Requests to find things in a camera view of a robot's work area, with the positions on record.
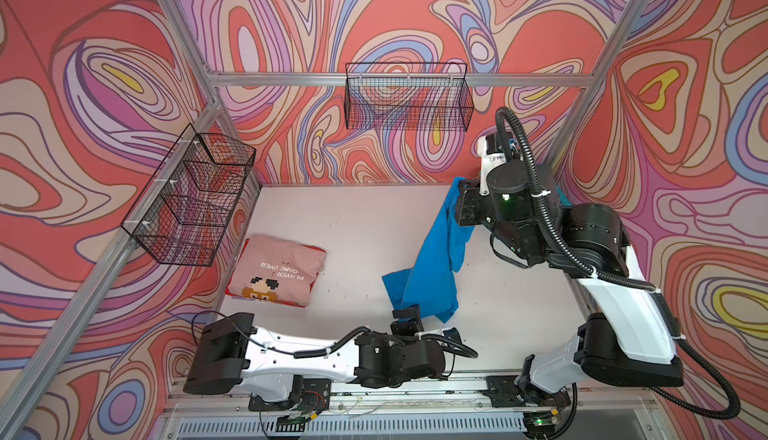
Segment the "blue t shirt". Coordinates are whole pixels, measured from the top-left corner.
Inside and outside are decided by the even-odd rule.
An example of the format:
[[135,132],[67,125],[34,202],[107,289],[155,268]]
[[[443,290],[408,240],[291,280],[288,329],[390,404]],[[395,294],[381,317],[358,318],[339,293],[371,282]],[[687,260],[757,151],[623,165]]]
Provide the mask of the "blue t shirt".
[[462,180],[453,180],[413,266],[382,277],[395,310],[418,306],[422,317],[434,316],[444,323],[458,310],[455,274],[464,264],[474,230],[456,220]]

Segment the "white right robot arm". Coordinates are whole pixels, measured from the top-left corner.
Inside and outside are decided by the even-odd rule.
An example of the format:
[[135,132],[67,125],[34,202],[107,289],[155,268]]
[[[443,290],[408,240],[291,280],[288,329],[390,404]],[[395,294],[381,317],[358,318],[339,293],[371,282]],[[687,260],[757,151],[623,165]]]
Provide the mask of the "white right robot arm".
[[564,345],[528,356],[501,401],[571,400],[578,382],[593,379],[647,388],[701,417],[736,418],[735,388],[688,343],[662,291],[645,279],[618,213],[600,203],[564,205],[509,108],[496,111],[495,130],[479,148],[480,176],[458,184],[457,223],[485,227],[490,243],[503,245],[504,262],[564,272],[597,305]]

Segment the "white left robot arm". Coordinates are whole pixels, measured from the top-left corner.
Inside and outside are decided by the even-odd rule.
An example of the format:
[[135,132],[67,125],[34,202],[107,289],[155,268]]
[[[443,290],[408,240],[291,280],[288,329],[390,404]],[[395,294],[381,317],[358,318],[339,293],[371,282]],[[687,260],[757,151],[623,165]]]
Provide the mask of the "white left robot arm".
[[197,396],[248,393],[267,404],[294,405],[309,379],[398,388],[412,380],[448,378],[448,355],[478,357],[455,328],[423,330],[418,313],[415,307],[395,312],[388,333],[359,326],[328,340],[259,327],[248,312],[215,312],[213,322],[191,324],[197,350],[183,391]]

